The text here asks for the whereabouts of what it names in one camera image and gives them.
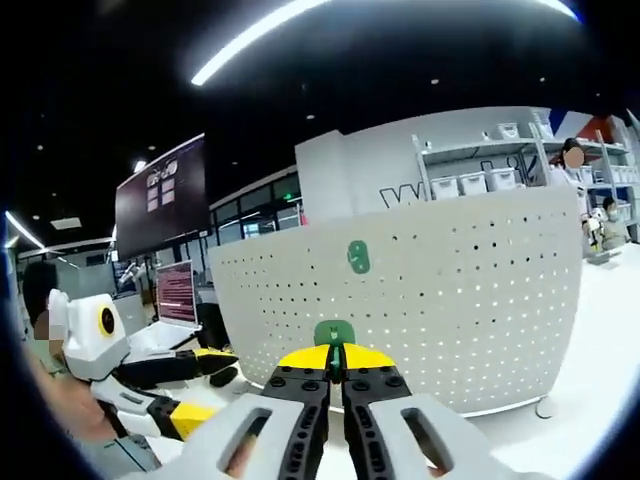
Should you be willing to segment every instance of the white storage box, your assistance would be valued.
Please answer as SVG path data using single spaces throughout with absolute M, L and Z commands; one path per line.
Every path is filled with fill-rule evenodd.
M 463 195 L 480 195 L 487 193 L 487 181 L 484 172 L 465 173 L 458 177 Z
M 580 167 L 582 181 L 585 185 L 593 185 L 593 167 L 591 165 L 583 165 Z
M 620 182 L 618 183 L 628 183 L 628 175 L 627 175 L 627 167 L 626 166 L 618 166 L 618 175 L 620 176 Z
M 458 192 L 457 177 L 441 177 L 431 180 L 431 191 L 436 200 L 445 198 L 456 198 L 460 196 Z
M 623 222 L 631 220 L 631 204 L 620 203 L 618 205 L 618 215 L 620 215 L 620 220 Z
M 611 183 L 623 183 L 622 170 L 618 165 L 611 165 Z
M 517 123 L 499 123 L 491 132 L 494 140 L 515 140 L 520 138 Z
M 535 123 L 542 140 L 553 140 L 553 129 L 549 121 L 549 114 L 541 110 L 533 109 L 531 111 L 533 123 Z
M 515 169 L 494 168 L 487 174 L 487 184 L 492 192 L 517 188 Z
M 636 167 L 626 166 L 622 168 L 624 169 L 624 174 L 622 175 L 623 183 L 638 183 L 638 171 L 636 170 Z

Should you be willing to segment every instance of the computer monitor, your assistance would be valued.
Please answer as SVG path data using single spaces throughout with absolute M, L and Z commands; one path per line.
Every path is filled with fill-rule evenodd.
M 156 280 L 159 320 L 189 327 L 198 325 L 191 260 L 158 267 Z
M 199 135 L 118 187 L 116 245 L 121 261 L 209 228 L 204 148 L 204 135 Z

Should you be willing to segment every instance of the black ceiling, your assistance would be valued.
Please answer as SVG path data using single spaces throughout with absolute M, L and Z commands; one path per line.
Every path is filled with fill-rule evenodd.
M 135 160 L 203 131 L 213 202 L 294 164 L 295 144 L 336 128 L 483 105 L 621 115 L 638 101 L 638 25 L 618 0 L 570 2 L 582 25 L 536 0 L 334 0 L 191 85 L 284 3 L 23 2 L 11 210 L 47 245 L 109 236 L 115 188 Z M 48 223 L 71 216 L 83 228 Z

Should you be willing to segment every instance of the curved ceiling light strip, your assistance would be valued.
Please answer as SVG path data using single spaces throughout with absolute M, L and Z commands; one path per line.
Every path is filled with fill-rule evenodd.
M 22 235 L 24 235 L 25 238 L 31 241 L 31 243 L 33 243 L 36 247 L 43 250 L 47 249 L 47 247 L 44 246 L 44 243 L 42 243 L 40 240 L 34 237 L 29 230 L 24 228 L 22 224 L 18 220 L 16 220 L 16 217 L 14 217 L 11 214 L 11 212 L 4 212 L 4 216 L 7 217 L 7 220 L 11 222 L 11 225 L 16 227 L 16 230 L 18 230 Z
M 191 79 L 191 83 L 202 86 L 214 73 L 220 70 L 229 60 L 271 30 L 279 27 L 307 10 L 318 7 L 331 0 L 294 0 L 270 13 L 262 20 L 254 23 L 244 32 L 231 40 Z
M 10 248 L 12 248 L 18 242 L 19 238 L 20 235 L 16 235 L 11 240 L 7 240 L 7 243 L 4 244 L 4 249 L 9 250 Z
M 571 10 L 568 6 L 566 6 L 564 3 L 562 3 L 560 0 L 536 0 L 536 1 L 538 3 L 542 3 L 543 5 L 546 5 L 549 8 L 553 8 L 554 10 L 557 10 L 560 13 L 564 13 L 565 15 L 568 15 L 569 17 L 573 18 L 576 21 L 580 21 L 580 19 L 575 14 L 575 12 Z
M 31 243 L 33 243 L 36 247 L 38 247 L 40 250 L 42 250 L 42 253 L 46 253 L 46 252 L 50 252 L 51 250 L 48 247 L 45 247 L 44 243 L 42 243 L 40 240 L 38 240 L 36 237 L 33 236 L 33 234 L 27 230 L 17 219 L 16 217 L 14 217 L 11 212 L 4 212 L 4 216 L 7 218 L 7 220 L 9 220 L 9 222 L 11 222 L 11 225 L 13 225 L 16 230 L 18 230 L 22 235 L 24 235 L 25 238 L 27 238 Z M 18 241 L 19 235 L 16 235 L 14 238 L 12 238 L 9 242 L 7 242 L 5 244 L 5 249 L 9 249 L 11 247 L 13 247 L 13 245 L 15 245 L 15 243 Z M 68 265 L 71 265 L 73 268 L 77 268 L 78 270 L 80 269 L 80 267 L 78 267 L 76 264 L 67 261 L 66 259 L 62 258 L 62 257 L 56 257 L 57 260 L 60 260 L 63 263 L 66 263 Z

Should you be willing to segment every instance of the person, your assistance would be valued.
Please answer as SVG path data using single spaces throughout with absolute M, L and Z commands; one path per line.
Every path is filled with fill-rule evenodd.
M 602 248 L 612 250 L 631 241 L 627 227 L 620 220 L 616 201 L 607 197 L 602 202 L 602 208 L 607 215 L 607 220 L 602 225 Z
M 62 339 L 49 332 L 49 293 L 58 287 L 57 271 L 47 262 L 30 263 L 25 269 L 22 292 L 31 332 L 24 356 L 29 371 L 53 416 L 72 438 L 87 442 L 116 437 L 89 386 L 68 374 Z
M 580 167 L 584 163 L 584 152 L 575 138 L 567 138 L 562 145 L 560 155 L 551 168 L 551 184 L 555 186 L 569 185 L 576 189 L 580 220 L 588 220 L 590 216 L 587 199 L 587 186 L 582 177 Z
M 23 353 L 35 386 L 50 413 L 85 460 L 104 477 L 113 477 L 115 472 L 120 476 L 132 470 L 159 467 L 160 462 L 143 437 L 117 438 L 89 384 L 69 372 L 62 349 L 62 332 L 55 332 L 49 325 L 49 294 L 57 287 L 54 265 L 35 262 L 27 266 L 22 293 L 30 332 Z M 125 455 L 114 457 L 106 453 L 113 444 L 118 444 Z M 133 460 L 133 453 L 136 453 L 137 460 Z

